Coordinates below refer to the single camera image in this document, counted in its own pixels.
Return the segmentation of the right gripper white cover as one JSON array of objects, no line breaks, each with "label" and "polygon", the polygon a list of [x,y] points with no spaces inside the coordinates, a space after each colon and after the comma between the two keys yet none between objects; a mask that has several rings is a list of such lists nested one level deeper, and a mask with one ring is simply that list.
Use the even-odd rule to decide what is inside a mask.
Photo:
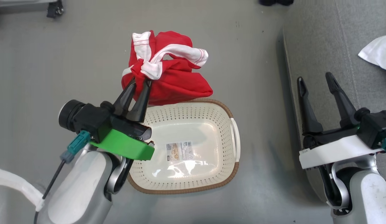
[{"label": "right gripper white cover", "polygon": [[359,126],[354,118],[355,107],[332,73],[327,72],[325,78],[328,89],[337,104],[341,128],[323,131],[309,101],[309,92],[304,79],[299,77],[297,90],[303,136],[303,149],[299,152],[299,161],[302,169],[316,168],[379,152],[384,153],[385,150],[380,146],[372,149],[357,136]]}]

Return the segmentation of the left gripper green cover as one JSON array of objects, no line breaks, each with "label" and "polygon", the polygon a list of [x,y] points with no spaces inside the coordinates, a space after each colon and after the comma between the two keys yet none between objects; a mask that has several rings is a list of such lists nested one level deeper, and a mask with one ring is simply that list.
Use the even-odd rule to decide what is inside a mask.
[{"label": "left gripper green cover", "polygon": [[[152,136],[152,129],[140,124],[145,120],[151,85],[151,80],[143,81],[139,98],[129,111],[136,91],[136,81],[135,78],[132,78],[113,104],[116,116],[112,116],[110,119],[112,129],[101,142],[96,143],[91,140],[90,143],[107,152],[128,159],[151,160],[155,150],[154,142],[149,140]],[[127,119],[118,117],[126,115]]]}]

